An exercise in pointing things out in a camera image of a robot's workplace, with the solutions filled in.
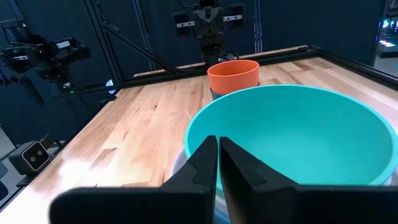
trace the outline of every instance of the metal frame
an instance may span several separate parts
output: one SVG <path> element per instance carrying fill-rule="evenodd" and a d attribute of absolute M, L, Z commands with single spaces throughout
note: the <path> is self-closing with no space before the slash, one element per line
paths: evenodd
<path fill-rule="evenodd" d="M 254 1 L 254 53 L 262 52 L 260 0 Z"/>
<path fill-rule="evenodd" d="M 358 62 L 353 62 L 347 59 L 344 59 L 342 57 L 339 57 L 337 55 L 331 54 L 329 52 L 326 52 L 318 47 L 311 46 L 311 47 L 301 47 L 295 50 L 288 50 L 285 52 L 277 52 L 273 54 L 264 54 L 264 55 L 255 55 L 253 57 L 245 58 L 248 60 L 255 60 L 259 62 L 260 65 L 272 65 L 276 63 L 282 63 L 282 62 L 290 62 L 290 61 L 295 61 L 295 60 L 303 60 L 303 59 L 308 59 L 308 58 L 314 58 L 314 57 L 319 57 L 323 58 L 331 63 L 334 63 L 336 65 L 339 65 L 347 70 L 350 70 L 354 73 L 357 73 L 358 75 L 362 75 L 366 78 L 369 78 L 371 80 L 374 80 L 382 85 L 388 86 L 389 88 L 392 88 L 394 90 L 398 90 L 398 78 L 393 77 L 392 75 L 384 72 L 380 72 L 370 66 L 363 65 Z M 109 91 L 109 90 L 115 90 L 117 91 L 122 88 L 130 88 L 134 86 L 142 86 L 142 85 L 149 85 L 153 83 L 160 83 L 160 82 L 167 82 L 167 81 L 172 81 L 172 80 L 178 80 L 182 78 L 191 78 L 191 77 L 197 77 L 201 75 L 206 74 L 206 69 L 204 65 L 198 65 L 196 67 L 192 67 L 189 69 L 184 70 L 184 72 L 180 72 L 178 74 L 171 75 L 168 72 L 157 72 L 152 75 L 143 75 L 143 76 L 138 76 L 134 77 L 134 79 L 130 82 L 122 83 L 119 85 L 115 86 L 108 86 L 108 87 L 98 87 L 98 88 L 93 88 L 90 90 L 83 90 L 81 94 L 86 94 L 86 93 L 92 93 L 95 91 Z M 63 146 L 57 151 L 57 154 L 59 154 L 62 149 L 64 149 L 68 143 L 75 138 L 75 136 L 101 111 L 102 108 L 100 108 L 87 122 L 85 125 L 81 126 L 79 130 L 73 135 L 67 142 L 63 144 Z M 18 189 L 12 197 L 15 197 L 23 187 Z M 6 204 L 0 206 L 0 211 L 12 201 L 13 198 L 9 198 L 7 200 Z"/>
<path fill-rule="evenodd" d="M 152 46 L 149 42 L 144 14 L 141 10 L 141 2 L 140 2 L 140 0 L 131 0 L 131 2 L 134 7 L 134 11 L 136 12 L 137 22 L 138 22 L 138 26 L 139 26 L 139 29 L 141 32 L 142 41 L 144 42 L 145 49 L 152 53 L 153 52 Z M 156 70 L 156 66 L 153 63 L 153 61 L 148 60 L 148 63 L 149 63 L 149 68 L 152 71 Z"/>
<path fill-rule="evenodd" d="M 97 2 L 94 0 L 83 0 L 83 3 L 86 7 L 87 15 L 91 20 L 91 23 L 99 40 L 102 52 L 105 57 L 105 61 L 111 74 L 112 81 L 115 84 L 120 84 L 123 82 L 121 67 L 115 56 L 109 35 L 102 29 L 102 25 L 100 22 L 102 21 L 102 18 L 100 18 L 101 13 L 98 9 Z"/>

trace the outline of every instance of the orange cup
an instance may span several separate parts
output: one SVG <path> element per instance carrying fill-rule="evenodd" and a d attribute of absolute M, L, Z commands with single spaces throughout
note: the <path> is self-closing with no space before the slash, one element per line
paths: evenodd
<path fill-rule="evenodd" d="M 207 70 L 210 88 L 218 94 L 228 94 L 257 86 L 260 65 L 252 60 L 232 60 L 213 65 Z"/>

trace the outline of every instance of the white label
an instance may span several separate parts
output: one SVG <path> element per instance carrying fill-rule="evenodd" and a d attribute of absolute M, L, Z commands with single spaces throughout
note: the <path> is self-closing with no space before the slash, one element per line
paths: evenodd
<path fill-rule="evenodd" d="M 57 43 L 57 46 L 58 46 L 59 49 L 62 49 L 64 47 L 70 46 L 70 44 L 69 44 L 69 41 L 64 41 L 64 42 L 61 42 L 61 43 Z"/>

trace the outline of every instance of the dark background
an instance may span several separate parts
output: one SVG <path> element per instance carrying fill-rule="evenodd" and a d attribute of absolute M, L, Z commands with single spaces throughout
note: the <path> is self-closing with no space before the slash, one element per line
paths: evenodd
<path fill-rule="evenodd" d="M 145 30 L 140 30 L 133 1 L 101 0 L 103 14 L 130 40 L 144 46 L 150 43 L 153 53 L 172 65 L 202 62 L 199 43 L 193 36 L 177 37 L 172 15 L 192 10 L 185 9 L 177 0 L 140 0 Z M 283 49 L 297 45 L 314 44 L 351 60 L 372 65 L 384 13 L 385 1 L 360 0 L 220 0 L 224 11 L 230 4 L 245 3 L 245 26 L 229 30 L 226 26 L 225 47 L 239 55 L 253 54 L 255 1 L 260 3 L 263 51 Z M 15 0 L 26 24 L 34 34 L 48 40 L 74 37 L 91 49 L 91 58 L 70 66 L 70 75 L 81 84 L 106 83 L 111 72 L 103 53 L 98 33 L 87 13 L 85 0 Z M 183 0 L 192 5 L 194 0 Z M 0 21 L 16 19 L 9 0 L 0 0 Z M 149 61 L 133 49 L 111 36 L 114 56 L 118 60 L 125 80 L 134 74 L 150 70 Z M 0 47 L 8 47 L 0 36 Z M 81 98 L 69 98 L 78 126 L 74 125 L 63 100 L 51 99 L 50 85 L 35 72 L 29 76 L 45 97 L 44 107 L 36 106 L 20 86 L 0 89 L 0 123 L 16 144 L 41 138 L 50 133 L 53 138 L 67 140 L 73 136 L 99 110 L 97 101 L 107 93 L 94 93 Z"/>
<path fill-rule="evenodd" d="M 313 44 L 373 66 L 387 1 L 260 2 L 263 51 Z"/>

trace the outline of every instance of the wooden table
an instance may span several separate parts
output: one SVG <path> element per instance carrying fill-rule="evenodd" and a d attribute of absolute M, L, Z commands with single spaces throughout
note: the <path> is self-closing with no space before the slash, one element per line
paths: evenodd
<path fill-rule="evenodd" d="M 280 83 L 340 91 L 372 106 L 398 130 L 397 91 L 323 59 L 260 68 L 261 85 Z M 74 187 L 161 185 L 185 128 L 210 101 L 206 76 L 121 90 L 0 213 L 0 223 L 48 223 L 51 201 Z"/>

